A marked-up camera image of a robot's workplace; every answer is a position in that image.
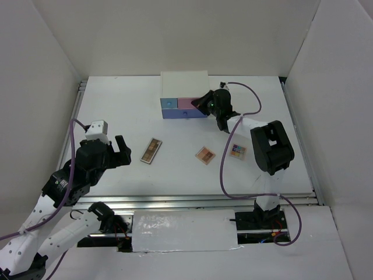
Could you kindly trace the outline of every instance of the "metal frame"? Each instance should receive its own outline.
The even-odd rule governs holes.
[[[315,191],[315,195],[316,195],[316,197],[319,201],[319,204],[320,205],[325,205],[325,198],[324,198],[324,194],[322,193],[320,183],[319,183],[319,181],[317,179],[317,176],[316,176],[316,174],[315,174],[315,172],[312,168],[311,162],[309,161],[309,156],[307,154],[307,151],[303,148],[302,135],[300,134],[300,132],[297,128],[298,120],[295,117],[295,115],[293,114],[293,111],[292,111],[293,106],[292,106],[291,101],[290,101],[290,99],[288,98],[288,95],[287,95],[286,84],[282,82],[281,87],[282,87],[282,91],[284,93],[284,97],[285,97],[285,101],[287,103],[287,107],[289,109],[291,120],[293,121],[295,134],[297,136],[299,146],[301,148],[301,153],[302,153],[302,156],[303,156],[303,159],[304,159],[304,163],[305,163],[305,167],[306,167],[306,170],[307,170],[307,173],[308,173],[308,177],[311,181],[312,188]]]

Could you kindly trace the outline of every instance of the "white box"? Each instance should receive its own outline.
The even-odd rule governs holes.
[[[210,90],[207,71],[161,72],[161,98],[202,97]]]

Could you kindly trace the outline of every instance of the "white plastic panel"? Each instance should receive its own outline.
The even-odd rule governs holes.
[[[319,0],[33,0],[88,76],[287,76]]]
[[[299,206],[305,236],[331,233],[328,207]],[[297,228],[294,211],[286,210],[290,227]],[[72,248],[53,280],[352,280],[338,236],[300,239],[290,247],[246,244],[230,251],[118,253],[115,248]]]
[[[29,212],[55,171],[80,80],[31,1],[1,1],[0,37],[0,212]]]
[[[356,280],[373,275],[372,48],[373,21],[358,0],[323,0],[286,82]]]
[[[134,252],[237,249],[233,210],[135,212]]]

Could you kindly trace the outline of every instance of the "card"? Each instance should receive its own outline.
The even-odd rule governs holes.
[[[210,161],[215,157],[215,154],[206,147],[203,147],[197,154],[196,157],[203,162],[205,165],[208,165]]]

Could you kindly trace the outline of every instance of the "pink drawer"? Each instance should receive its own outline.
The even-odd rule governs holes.
[[[177,108],[178,109],[195,109],[195,107],[191,104],[191,102],[196,99],[198,98],[178,98]]]

